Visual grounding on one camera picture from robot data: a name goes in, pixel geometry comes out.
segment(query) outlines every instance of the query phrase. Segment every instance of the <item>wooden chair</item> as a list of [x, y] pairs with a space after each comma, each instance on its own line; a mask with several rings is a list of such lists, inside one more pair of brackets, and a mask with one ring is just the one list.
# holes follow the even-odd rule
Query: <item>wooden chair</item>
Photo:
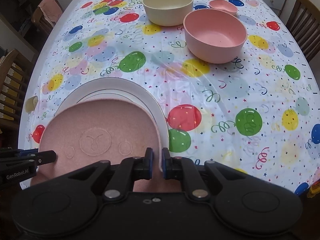
[[320, 51], [320, 11], [309, 0], [296, 0], [286, 27], [310, 62]]
[[[60, 3], [58, 0], [55, 0], [56, 3], [59, 5], [61, 10], [63, 11]], [[34, 11], [32, 17], [31, 17], [31, 22], [42, 32], [44, 33], [47, 37], [50, 35], [53, 27], [51, 24], [44, 18], [43, 12], [40, 9], [40, 7], [37, 7], [36, 10]]]
[[[0, 104], [7, 106], [11, 111], [0, 109], [0, 113], [11, 117], [13, 120], [0, 118], [0, 128], [18, 130], [21, 118], [24, 98], [30, 81], [34, 65], [27, 60], [19, 51], [13, 49], [0, 60], [0, 94], [13, 100], [13, 103], [8, 103], [5, 100], [0, 100]], [[6, 77], [11, 79], [15, 85], [8, 84]]]

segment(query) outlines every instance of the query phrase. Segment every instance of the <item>table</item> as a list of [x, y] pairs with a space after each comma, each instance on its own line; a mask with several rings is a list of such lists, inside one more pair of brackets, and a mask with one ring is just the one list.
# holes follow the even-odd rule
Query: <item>table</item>
[[[194, 8], [209, 1], [194, 0]], [[34, 132], [81, 84], [121, 77], [160, 104], [173, 156], [216, 160], [301, 193], [320, 179], [319, 88], [262, 0], [229, 1], [248, 39], [232, 62], [215, 65], [190, 53], [183, 25], [153, 25], [142, 0], [73, 0], [32, 74], [26, 98], [37, 95], [39, 103], [22, 115], [19, 147], [38, 147]]]

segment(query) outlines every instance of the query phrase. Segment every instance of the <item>pink towel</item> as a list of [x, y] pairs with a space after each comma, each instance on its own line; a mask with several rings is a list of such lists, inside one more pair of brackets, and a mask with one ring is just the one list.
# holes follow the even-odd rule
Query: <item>pink towel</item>
[[42, 0], [38, 5], [44, 14], [44, 18], [54, 27], [62, 15], [62, 10], [55, 0]]

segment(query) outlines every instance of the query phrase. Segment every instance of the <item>plastic tablecloth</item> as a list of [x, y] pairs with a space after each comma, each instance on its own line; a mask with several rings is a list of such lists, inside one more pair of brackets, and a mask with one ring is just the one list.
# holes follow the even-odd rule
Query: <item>plastic tablecloth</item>
[[[209, 1], [194, 0], [194, 9]], [[303, 192], [320, 178], [319, 88], [299, 46], [262, 0], [228, 1], [237, 6], [248, 39], [232, 62], [215, 65], [188, 50], [183, 25], [152, 24], [142, 0], [81, 0], [37, 78], [39, 103], [21, 124], [24, 148], [38, 147], [77, 87], [119, 77], [158, 101], [172, 156], [196, 164], [215, 160]]]

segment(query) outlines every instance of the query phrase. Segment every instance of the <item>beige cup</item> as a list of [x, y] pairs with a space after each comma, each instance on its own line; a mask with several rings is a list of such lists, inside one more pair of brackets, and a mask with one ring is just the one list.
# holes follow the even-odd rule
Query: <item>beige cup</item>
[[151, 22], [160, 26], [183, 24], [184, 17], [193, 9], [193, 0], [143, 0]]

